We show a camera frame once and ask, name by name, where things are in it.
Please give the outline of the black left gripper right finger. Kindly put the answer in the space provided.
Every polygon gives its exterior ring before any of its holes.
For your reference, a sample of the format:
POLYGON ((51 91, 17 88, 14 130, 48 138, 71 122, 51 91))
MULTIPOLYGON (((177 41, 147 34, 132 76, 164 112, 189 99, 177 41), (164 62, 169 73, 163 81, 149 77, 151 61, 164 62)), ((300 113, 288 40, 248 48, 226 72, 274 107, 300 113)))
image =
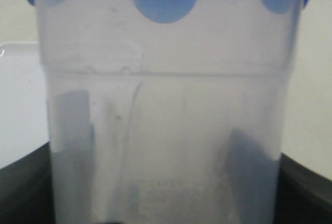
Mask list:
POLYGON ((331 224, 331 180, 283 154, 274 222, 331 224))

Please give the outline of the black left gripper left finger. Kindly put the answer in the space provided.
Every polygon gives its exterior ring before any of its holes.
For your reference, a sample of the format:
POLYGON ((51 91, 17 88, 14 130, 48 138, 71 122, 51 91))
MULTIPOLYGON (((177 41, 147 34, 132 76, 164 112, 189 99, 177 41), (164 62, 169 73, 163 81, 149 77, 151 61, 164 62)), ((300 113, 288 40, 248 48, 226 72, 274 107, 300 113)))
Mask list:
POLYGON ((48 143, 1 168, 1 223, 55 223, 48 143))

